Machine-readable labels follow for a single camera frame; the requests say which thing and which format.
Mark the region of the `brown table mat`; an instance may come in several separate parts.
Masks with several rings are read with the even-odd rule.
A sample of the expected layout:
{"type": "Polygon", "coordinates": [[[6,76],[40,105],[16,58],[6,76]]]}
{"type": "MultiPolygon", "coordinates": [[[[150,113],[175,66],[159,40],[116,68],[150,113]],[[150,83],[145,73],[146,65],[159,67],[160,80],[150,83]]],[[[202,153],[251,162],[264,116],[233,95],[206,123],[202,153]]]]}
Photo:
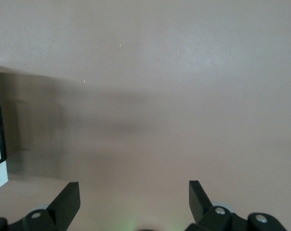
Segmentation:
{"type": "Polygon", "coordinates": [[[199,180],[291,231],[291,0],[0,0],[0,103],[10,222],[183,231],[199,180]]]}

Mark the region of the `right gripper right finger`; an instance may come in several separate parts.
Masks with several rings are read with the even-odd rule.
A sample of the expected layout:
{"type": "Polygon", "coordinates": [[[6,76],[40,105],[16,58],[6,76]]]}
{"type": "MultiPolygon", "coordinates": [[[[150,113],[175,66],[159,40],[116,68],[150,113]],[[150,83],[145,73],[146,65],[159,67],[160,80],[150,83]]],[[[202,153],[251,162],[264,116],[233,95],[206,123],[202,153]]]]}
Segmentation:
{"type": "Polygon", "coordinates": [[[243,219],[222,205],[213,205],[198,180],[189,182],[189,207],[195,222],[185,231],[287,231],[272,215],[251,213],[243,219]]]}

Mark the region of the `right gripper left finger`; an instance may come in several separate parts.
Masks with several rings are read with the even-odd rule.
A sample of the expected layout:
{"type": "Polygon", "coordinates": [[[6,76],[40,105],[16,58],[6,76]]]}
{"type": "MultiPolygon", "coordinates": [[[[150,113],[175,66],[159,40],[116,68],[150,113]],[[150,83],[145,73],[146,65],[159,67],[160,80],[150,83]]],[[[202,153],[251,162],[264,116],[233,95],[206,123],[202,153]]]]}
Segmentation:
{"type": "Polygon", "coordinates": [[[70,182],[46,209],[34,210],[12,224],[0,218],[0,231],[67,231],[79,208],[79,183],[70,182]]]}

